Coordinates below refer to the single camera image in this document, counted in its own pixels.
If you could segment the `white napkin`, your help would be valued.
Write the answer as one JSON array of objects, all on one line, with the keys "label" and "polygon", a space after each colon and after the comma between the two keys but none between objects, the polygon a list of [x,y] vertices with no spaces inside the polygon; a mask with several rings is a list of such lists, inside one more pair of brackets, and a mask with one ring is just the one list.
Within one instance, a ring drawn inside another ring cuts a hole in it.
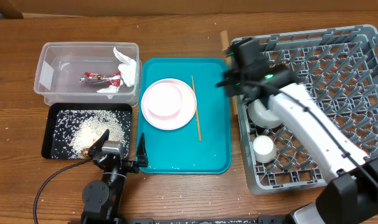
[{"label": "white napkin", "polygon": [[135,84],[136,61],[119,52],[116,47],[113,48],[113,53],[120,61],[118,71],[105,77],[108,87],[97,90],[97,93],[118,93],[123,85],[132,87]]}]

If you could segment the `grey bowl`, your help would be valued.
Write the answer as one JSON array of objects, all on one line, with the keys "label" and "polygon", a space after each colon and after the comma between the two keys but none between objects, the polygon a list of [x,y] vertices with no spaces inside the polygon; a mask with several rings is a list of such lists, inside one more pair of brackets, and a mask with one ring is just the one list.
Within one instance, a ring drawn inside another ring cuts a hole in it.
[{"label": "grey bowl", "polygon": [[266,109],[259,99],[251,102],[247,106],[247,111],[253,123],[261,128],[273,129],[282,124],[281,120],[271,110]]}]

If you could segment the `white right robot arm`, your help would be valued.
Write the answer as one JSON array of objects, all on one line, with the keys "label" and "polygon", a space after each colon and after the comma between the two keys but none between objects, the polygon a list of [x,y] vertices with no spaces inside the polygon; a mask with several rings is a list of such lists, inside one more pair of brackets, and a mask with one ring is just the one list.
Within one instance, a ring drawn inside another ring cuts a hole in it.
[{"label": "white right robot arm", "polygon": [[378,157],[370,158],[319,109],[283,63],[270,66],[249,37],[228,46],[233,67],[217,87],[261,99],[316,161],[327,185],[315,202],[277,216],[278,223],[362,223],[378,215]]}]

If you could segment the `pink plate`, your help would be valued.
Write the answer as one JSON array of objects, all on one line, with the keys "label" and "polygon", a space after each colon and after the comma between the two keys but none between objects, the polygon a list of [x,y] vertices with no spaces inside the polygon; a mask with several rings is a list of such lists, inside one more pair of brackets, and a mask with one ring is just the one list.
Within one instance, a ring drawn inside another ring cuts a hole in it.
[{"label": "pink plate", "polygon": [[[151,86],[157,83],[172,83],[179,88],[182,93],[181,109],[174,116],[162,118],[152,114],[147,108],[147,94]],[[165,78],[151,84],[143,93],[141,99],[141,112],[145,120],[155,128],[162,130],[175,130],[185,126],[196,113],[196,97],[192,88],[185,82],[175,78]]]}]

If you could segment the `white paper cup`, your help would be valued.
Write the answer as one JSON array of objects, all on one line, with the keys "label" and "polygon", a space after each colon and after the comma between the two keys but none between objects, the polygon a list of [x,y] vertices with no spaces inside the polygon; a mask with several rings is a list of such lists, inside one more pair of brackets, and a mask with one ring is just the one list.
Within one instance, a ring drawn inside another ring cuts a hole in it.
[{"label": "white paper cup", "polygon": [[268,136],[258,136],[254,139],[253,150],[255,159],[261,163],[272,161],[276,156],[276,146]]}]

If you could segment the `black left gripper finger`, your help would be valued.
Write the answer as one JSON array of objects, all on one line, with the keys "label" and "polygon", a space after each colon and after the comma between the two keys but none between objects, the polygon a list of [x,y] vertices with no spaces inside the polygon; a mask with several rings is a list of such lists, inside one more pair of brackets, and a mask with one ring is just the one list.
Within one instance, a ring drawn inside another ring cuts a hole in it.
[{"label": "black left gripper finger", "polygon": [[104,145],[105,141],[108,140],[109,135],[110,135],[110,130],[107,129],[101,135],[101,137],[92,146],[89,147],[89,149],[88,149],[88,156],[89,157],[93,157],[96,154],[97,151],[102,150],[102,146]]},{"label": "black left gripper finger", "polygon": [[144,133],[141,133],[139,143],[137,144],[136,161],[137,161],[139,167],[147,167],[148,166],[148,155],[147,155],[147,152],[146,152]]}]

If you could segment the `wooden chopstick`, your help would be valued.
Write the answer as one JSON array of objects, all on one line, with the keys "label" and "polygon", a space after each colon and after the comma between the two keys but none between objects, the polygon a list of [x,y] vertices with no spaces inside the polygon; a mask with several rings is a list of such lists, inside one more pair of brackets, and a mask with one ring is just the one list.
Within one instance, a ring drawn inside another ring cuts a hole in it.
[{"label": "wooden chopstick", "polygon": [[[224,53],[224,61],[227,64],[228,68],[232,68],[232,59],[230,56],[227,55],[227,50],[230,47],[229,37],[227,30],[223,30],[220,33],[221,43],[222,43],[222,51]],[[238,115],[238,108],[237,108],[237,98],[236,96],[231,97],[233,114]]]},{"label": "wooden chopstick", "polygon": [[197,95],[196,95],[196,88],[195,88],[195,83],[194,83],[194,77],[191,75],[191,82],[192,82],[192,90],[194,92],[194,95],[196,97],[196,123],[197,123],[197,133],[198,133],[198,138],[199,141],[202,141],[202,135],[201,135],[201,125],[199,121],[199,113],[198,113],[198,102],[197,102]]}]

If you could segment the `pink small bowl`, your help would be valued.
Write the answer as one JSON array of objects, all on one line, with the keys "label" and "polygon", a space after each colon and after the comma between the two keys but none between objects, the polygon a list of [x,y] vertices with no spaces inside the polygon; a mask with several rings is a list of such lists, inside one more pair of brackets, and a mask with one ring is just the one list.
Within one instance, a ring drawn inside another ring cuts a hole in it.
[{"label": "pink small bowl", "polygon": [[181,105],[182,93],[172,83],[157,83],[148,90],[147,108],[156,116],[174,116],[181,109]]}]

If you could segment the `red snack wrapper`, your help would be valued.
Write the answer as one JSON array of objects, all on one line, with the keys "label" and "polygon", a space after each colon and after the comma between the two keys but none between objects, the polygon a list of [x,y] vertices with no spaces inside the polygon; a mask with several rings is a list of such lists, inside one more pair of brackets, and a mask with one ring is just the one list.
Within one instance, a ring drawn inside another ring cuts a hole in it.
[{"label": "red snack wrapper", "polygon": [[108,85],[119,87],[123,84],[120,72],[111,75],[102,75],[98,73],[85,72],[79,79],[80,82],[88,82],[92,84],[107,83]]}]

